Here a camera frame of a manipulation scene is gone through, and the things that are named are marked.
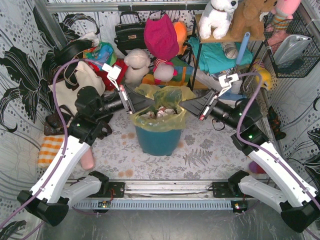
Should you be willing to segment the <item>yellow plastic trash bag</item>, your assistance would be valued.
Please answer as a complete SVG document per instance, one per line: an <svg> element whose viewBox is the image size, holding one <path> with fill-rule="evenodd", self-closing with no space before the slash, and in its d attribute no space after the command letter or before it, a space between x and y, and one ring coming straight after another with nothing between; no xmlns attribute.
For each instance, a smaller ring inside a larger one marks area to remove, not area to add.
<svg viewBox="0 0 320 240"><path fill-rule="evenodd" d="M164 86L141 84L134 91L154 104L131 115L132 123L150 132L168 132L186 127L186 114L180 103L191 100L196 95L187 86Z"/></svg>

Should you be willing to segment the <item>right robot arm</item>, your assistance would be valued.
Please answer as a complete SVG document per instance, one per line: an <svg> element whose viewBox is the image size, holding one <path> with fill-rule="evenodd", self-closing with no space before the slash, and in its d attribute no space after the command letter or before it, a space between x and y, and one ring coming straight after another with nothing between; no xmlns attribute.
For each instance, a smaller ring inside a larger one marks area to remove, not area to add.
<svg viewBox="0 0 320 240"><path fill-rule="evenodd" d="M236 148L257 163L278 188L240 170L228 179L234 195L244 194L263 202L280 213L282 220L297 233L305 231L320 217L320 192L303 180L277 152L256 122L262 118L256 100L242 98L235 107L218 99L211 90L203 97L185 100L179 105L199 120L208 116L237 132L232 135Z"/></svg>

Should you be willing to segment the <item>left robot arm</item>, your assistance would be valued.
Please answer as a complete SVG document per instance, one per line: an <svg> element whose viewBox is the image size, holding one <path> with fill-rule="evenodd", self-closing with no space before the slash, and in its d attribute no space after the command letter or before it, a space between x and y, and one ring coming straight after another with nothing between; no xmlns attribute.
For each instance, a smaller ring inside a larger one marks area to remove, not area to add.
<svg viewBox="0 0 320 240"><path fill-rule="evenodd" d="M68 188L65 184L81 157L96 139L109 135L104 118L125 109L134 114L154 105L154 100L120 85L110 98L100 96L93 86L81 88L76 97L77 113L65 129L60 150L43 176L30 190L22 190L17 200L30 214L55 227L69 209L92 195L113 195L109 178L93 171Z"/></svg>

